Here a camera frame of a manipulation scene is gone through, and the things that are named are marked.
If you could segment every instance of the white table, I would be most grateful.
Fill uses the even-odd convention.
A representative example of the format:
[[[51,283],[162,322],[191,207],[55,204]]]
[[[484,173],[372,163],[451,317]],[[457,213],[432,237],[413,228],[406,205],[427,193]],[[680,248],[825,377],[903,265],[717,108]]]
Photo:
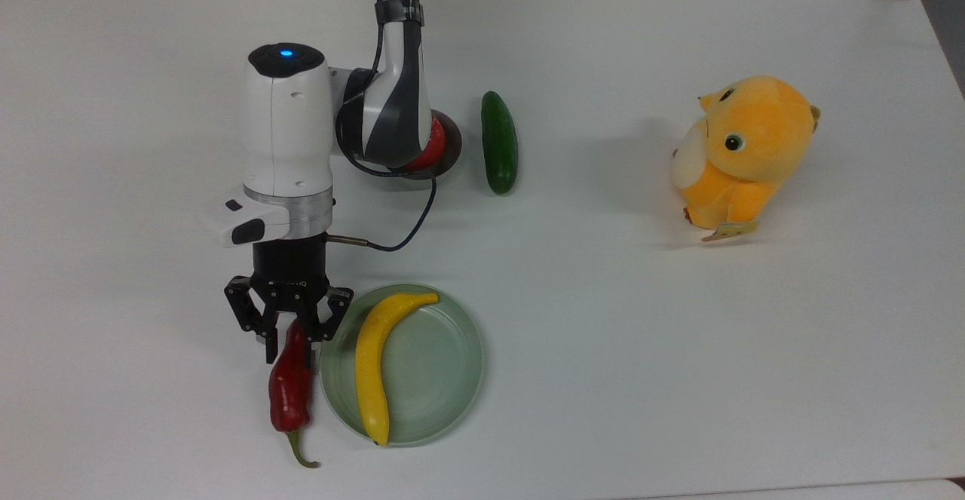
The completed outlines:
[[[486,340],[437,442],[376,449],[316,403],[294,465],[251,271],[196,204],[237,184],[244,57],[369,64],[372,0],[0,0],[0,485],[11,498],[589,499],[965,475],[965,104],[918,0],[423,0],[434,107],[467,140],[403,252],[333,247],[359,293],[433,284]],[[669,154],[758,73],[824,111],[744,242],[697,245]],[[487,191],[479,99],[521,136]],[[424,202],[334,158],[333,232]]]

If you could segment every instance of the green plate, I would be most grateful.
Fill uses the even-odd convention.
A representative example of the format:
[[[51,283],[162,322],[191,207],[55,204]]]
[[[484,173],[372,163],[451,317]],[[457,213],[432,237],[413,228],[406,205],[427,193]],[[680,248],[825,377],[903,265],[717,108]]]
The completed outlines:
[[[393,284],[356,298],[335,338],[323,344],[318,369],[332,411],[369,439],[355,394],[355,342],[369,311],[396,293],[439,295],[437,304],[423,305],[400,321],[382,352],[389,445],[412,446],[454,427],[483,383],[483,341],[469,314],[451,296],[421,284]]]

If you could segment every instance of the orange plush toy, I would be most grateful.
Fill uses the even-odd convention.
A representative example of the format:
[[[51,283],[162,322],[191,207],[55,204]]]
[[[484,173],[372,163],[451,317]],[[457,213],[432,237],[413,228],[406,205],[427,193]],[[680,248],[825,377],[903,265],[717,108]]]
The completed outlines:
[[[804,159],[820,111],[770,76],[728,85],[700,105],[706,115],[673,152],[685,215],[703,229],[754,221]]]

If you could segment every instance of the cucumber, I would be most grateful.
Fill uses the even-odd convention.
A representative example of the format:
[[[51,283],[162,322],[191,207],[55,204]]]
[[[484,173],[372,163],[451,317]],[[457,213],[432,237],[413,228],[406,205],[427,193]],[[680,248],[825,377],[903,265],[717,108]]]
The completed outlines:
[[[519,146],[516,125],[510,109],[495,91],[482,96],[482,157],[486,163],[486,181],[497,195],[513,190],[519,170]]]

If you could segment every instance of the yellow banana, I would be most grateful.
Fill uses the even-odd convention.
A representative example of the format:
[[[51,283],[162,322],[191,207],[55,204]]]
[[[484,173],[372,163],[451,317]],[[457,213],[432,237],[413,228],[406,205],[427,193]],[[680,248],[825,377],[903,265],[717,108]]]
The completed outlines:
[[[378,445],[389,443],[389,403],[382,386],[382,349],[392,328],[420,305],[435,304],[435,293],[398,293],[376,304],[355,343],[355,392],[365,432]]]

